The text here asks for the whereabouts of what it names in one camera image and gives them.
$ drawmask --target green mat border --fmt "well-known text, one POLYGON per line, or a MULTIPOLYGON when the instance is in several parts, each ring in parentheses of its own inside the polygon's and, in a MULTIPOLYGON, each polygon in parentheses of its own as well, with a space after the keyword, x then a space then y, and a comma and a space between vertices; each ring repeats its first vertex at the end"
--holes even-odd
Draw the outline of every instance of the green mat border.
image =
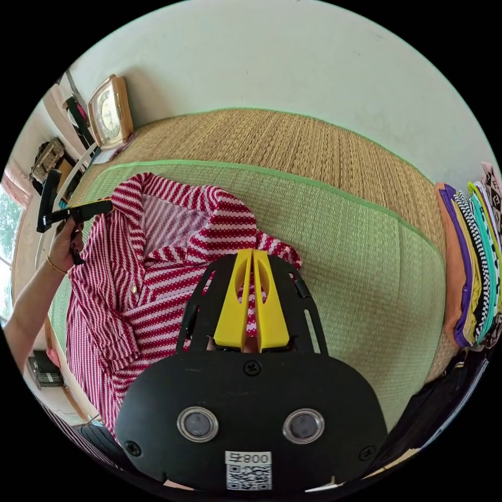
POLYGON ((205 111, 193 111, 191 113, 180 113, 178 115, 171 115, 170 117, 165 117, 163 119, 158 119, 158 120, 153 120, 152 122, 147 122, 146 124, 143 124, 141 127, 144 127, 146 125, 149 126, 150 124, 155 124, 156 122, 161 122, 161 121, 167 120, 167 119, 176 119, 178 117, 192 117, 195 115, 203 115, 204 113, 212 113, 215 111, 227 111, 227 110, 236 110, 236 111, 237 110, 256 110, 256 111, 272 111, 275 113, 286 113, 287 115, 295 115, 297 117, 305 117, 307 119, 312 119, 312 120, 317 120, 319 122, 323 122, 325 124, 328 124, 329 126, 338 127, 339 129, 342 129, 344 131, 355 134, 356 136, 359 136, 360 138, 364 138, 365 140, 369 141, 370 143, 373 143, 374 145, 379 146, 380 148, 384 149, 386 152, 389 152, 391 155, 394 155, 394 157, 397 157, 399 160, 401 160, 401 161, 405 162, 406 164, 408 164, 409 166, 411 166, 413 169, 418 171, 431 184, 434 184, 434 182, 430 178, 428 178, 424 173, 422 173, 422 171, 417 166, 412 164, 410 161, 407 161, 405 158, 401 157, 397 153, 393 152, 392 150, 390 150, 386 146, 383 146, 378 141, 372 140, 371 138, 365 136, 364 134, 353 131, 352 129, 349 129, 348 127, 344 127, 343 125, 338 125, 333 122, 329 122, 328 120, 320 119, 319 117, 314 117, 313 115, 308 115, 307 113, 298 113, 296 111, 287 111, 287 110, 277 110, 275 108, 259 108, 259 107, 254 107, 254 106, 227 106, 227 107, 223 107, 223 108, 213 108, 211 110, 205 110, 205 111))
POLYGON ((342 197, 346 200, 356 202, 358 204, 361 204, 363 206, 368 207, 369 209, 379 211, 384 214, 387 214, 388 216, 391 216, 396 221, 398 221, 402 226, 404 226, 408 230, 411 230, 412 232, 417 234, 419 237, 421 237, 423 240, 425 240, 427 242, 427 244, 429 244, 429 246, 438 254, 438 256, 441 258, 441 263, 443 263, 441 253, 439 252, 439 249, 436 247, 436 245, 426 235, 424 235, 419 229, 410 225, 406 220, 401 218, 401 216, 399 216, 395 212, 391 211, 390 209, 388 209, 384 206, 380 206, 378 204, 375 204, 374 202, 370 202, 368 200, 361 199, 361 198, 356 197, 355 195, 352 195, 350 193, 346 193, 346 192, 340 190, 339 188, 336 188, 336 187, 333 187, 332 185, 329 185, 328 183, 324 183, 322 181, 317 181, 314 179, 306 178, 304 176, 299 176, 297 174, 285 173, 284 171, 277 171, 275 169, 269 169, 268 167, 260 167, 260 166, 255 166, 252 164, 237 164, 237 163, 229 163, 229 162, 194 161, 194 160, 189 161, 186 159, 168 159, 168 160, 163 160, 163 161, 139 161, 139 162, 130 162, 128 164, 119 164, 117 166, 109 167, 106 171, 103 171, 94 180, 92 185, 94 185, 94 183, 97 183, 101 176, 103 176, 103 175, 108 176, 110 174, 110 172, 115 169, 122 169, 125 167, 134 167, 134 166, 148 167, 148 166, 172 165, 172 164, 182 164, 182 165, 198 164, 201 166, 208 166, 208 167, 226 167, 226 168, 230 168, 230 169, 254 171, 256 173, 261 173, 266 176, 284 178, 284 179, 288 179, 288 180, 296 182, 296 183, 310 185, 315 188, 319 188, 321 190, 326 190, 326 191, 334 193, 334 194, 338 195, 339 197, 342 197))

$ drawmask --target stack of folded clothes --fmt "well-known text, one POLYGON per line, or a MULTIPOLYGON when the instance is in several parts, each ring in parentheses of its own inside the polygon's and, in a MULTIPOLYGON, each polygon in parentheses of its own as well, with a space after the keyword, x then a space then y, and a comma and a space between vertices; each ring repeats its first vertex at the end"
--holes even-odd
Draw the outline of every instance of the stack of folded clothes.
POLYGON ((461 348, 492 348, 502 332, 500 294, 500 173, 482 162, 484 176, 469 197, 435 186, 447 244, 444 332, 461 348))

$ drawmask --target gold bracelet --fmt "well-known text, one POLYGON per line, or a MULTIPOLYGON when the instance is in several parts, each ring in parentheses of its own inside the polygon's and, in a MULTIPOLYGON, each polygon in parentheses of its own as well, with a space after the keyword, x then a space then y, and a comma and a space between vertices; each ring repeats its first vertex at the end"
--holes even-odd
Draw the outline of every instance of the gold bracelet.
POLYGON ((57 270, 58 272, 62 273, 64 276, 66 275, 66 272, 59 267, 57 267, 49 257, 47 257, 47 263, 54 269, 57 270))

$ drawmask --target label sticker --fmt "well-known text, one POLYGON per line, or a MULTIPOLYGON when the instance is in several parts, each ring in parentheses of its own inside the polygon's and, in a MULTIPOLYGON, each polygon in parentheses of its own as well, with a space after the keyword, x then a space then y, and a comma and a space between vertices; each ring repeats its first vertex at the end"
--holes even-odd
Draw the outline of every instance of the label sticker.
POLYGON ((270 451, 225 451, 229 490, 272 490, 270 451))

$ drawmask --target woven mat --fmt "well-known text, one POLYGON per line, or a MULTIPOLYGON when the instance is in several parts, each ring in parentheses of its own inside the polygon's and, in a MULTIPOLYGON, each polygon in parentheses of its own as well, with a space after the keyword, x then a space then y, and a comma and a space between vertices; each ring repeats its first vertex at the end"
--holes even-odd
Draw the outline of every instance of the woven mat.
MULTIPOLYGON (((381 206, 256 166, 196 161, 117 166, 96 179, 83 202, 110 195, 139 172, 190 185, 216 184, 252 209, 261 230, 297 249, 330 356, 369 381, 392 428, 423 386, 441 335, 444 266, 434 244, 381 206)), ((87 225, 86 239, 89 230, 87 225)), ((56 333, 64 332, 57 319, 64 318, 69 292, 66 281, 53 303, 56 333)))
MULTIPOLYGON (((110 166, 175 158, 252 164, 322 181, 395 212, 429 238, 446 262, 441 216, 425 176, 366 138, 290 113, 225 109, 145 125, 116 159, 84 175, 72 204, 82 201, 110 166)), ((443 335, 427 381, 440 375, 456 352, 443 335)))

